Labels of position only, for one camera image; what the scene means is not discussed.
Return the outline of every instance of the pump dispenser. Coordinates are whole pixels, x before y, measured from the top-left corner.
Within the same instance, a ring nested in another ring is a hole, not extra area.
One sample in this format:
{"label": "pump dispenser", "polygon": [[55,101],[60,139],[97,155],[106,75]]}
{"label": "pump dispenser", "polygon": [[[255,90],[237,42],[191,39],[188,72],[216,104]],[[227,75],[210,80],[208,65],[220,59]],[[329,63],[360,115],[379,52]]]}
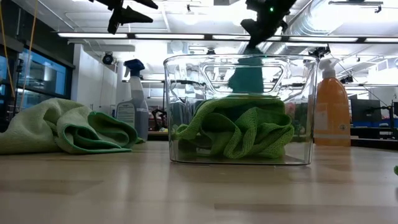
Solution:
{"label": "pump dispenser", "polygon": [[125,76],[130,73],[131,98],[118,104],[116,119],[130,124],[137,131],[138,137],[146,141],[148,138],[149,113],[139,78],[139,73],[145,69],[145,66],[138,59],[126,61],[124,66],[126,66]]}
{"label": "pump dispenser", "polygon": [[315,105],[315,144],[350,146],[349,104],[343,84],[336,78],[338,59],[320,62],[322,82],[318,86]]}

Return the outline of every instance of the table surface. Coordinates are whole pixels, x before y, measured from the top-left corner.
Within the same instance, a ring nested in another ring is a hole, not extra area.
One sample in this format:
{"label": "table surface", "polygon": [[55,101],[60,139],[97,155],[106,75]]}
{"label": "table surface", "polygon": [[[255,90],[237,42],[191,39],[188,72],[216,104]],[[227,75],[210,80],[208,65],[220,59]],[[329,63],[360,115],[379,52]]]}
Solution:
{"label": "table surface", "polygon": [[306,167],[187,166],[133,153],[0,157],[0,223],[398,223],[398,153],[315,149]]}

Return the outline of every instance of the black bracket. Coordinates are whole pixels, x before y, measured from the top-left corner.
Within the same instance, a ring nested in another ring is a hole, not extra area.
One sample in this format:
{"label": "black bracket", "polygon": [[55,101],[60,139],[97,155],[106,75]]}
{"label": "black bracket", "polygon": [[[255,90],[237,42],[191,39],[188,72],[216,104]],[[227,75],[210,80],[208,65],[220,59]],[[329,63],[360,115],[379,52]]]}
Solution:
{"label": "black bracket", "polygon": [[308,54],[309,56],[314,56],[319,59],[323,58],[326,54],[329,54],[330,48],[329,45],[327,47],[317,47],[315,50],[310,51]]}
{"label": "black bracket", "polygon": [[377,9],[374,10],[374,13],[379,13],[381,12],[381,6],[378,6]]}

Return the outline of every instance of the computer monitor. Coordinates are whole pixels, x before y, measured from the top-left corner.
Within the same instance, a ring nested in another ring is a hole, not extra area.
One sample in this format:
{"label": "computer monitor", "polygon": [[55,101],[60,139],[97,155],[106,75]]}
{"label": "computer monitor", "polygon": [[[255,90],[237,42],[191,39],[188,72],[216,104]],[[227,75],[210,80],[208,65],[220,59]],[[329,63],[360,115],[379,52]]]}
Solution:
{"label": "computer monitor", "polygon": [[351,112],[353,123],[373,123],[381,121],[381,109],[371,110],[371,108],[379,108],[379,100],[351,100]]}
{"label": "computer monitor", "polygon": [[398,102],[394,102],[394,114],[398,116]]}

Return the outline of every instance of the ceiling light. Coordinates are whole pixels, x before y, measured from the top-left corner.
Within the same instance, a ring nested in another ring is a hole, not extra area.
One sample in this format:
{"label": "ceiling light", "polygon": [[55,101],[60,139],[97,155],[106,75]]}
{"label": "ceiling light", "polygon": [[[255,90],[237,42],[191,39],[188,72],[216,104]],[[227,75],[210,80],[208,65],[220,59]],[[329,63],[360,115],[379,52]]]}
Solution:
{"label": "ceiling light", "polygon": [[136,34],[137,39],[204,39],[200,34]]}
{"label": "ceiling light", "polygon": [[160,80],[141,80],[141,83],[162,83]]}
{"label": "ceiling light", "polygon": [[270,37],[267,41],[280,41],[282,37]]}
{"label": "ceiling light", "polygon": [[204,46],[188,46],[188,50],[205,50],[207,47]]}
{"label": "ceiling light", "polygon": [[127,34],[103,34],[103,33],[58,33],[60,37],[66,38],[127,38]]}
{"label": "ceiling light", "polygon": [[215,40],[250,40],[249,35],[213,35]]}
{"label": "ceiling light", "polygon": [[290,41],[296,42],[356,42],[355,37],[290,37]]}
{"label": "ceiling light", "polygon": [[393,38],[367,38],[365,40],[365,42],[380,42],[380,43],[388,43],[388,42],[392,42],[392,43],[397,43],[398,42],[398,37]]}
{"label": "ceiling light", "polygon": [[289,47],[327,47],[328,44],[317,44],[317,43],[286,43]]}
{"label": "ceiling light", "polygon": [[382,1],[330,1],[329,5],[340,6],[380,6],[384,3]]}

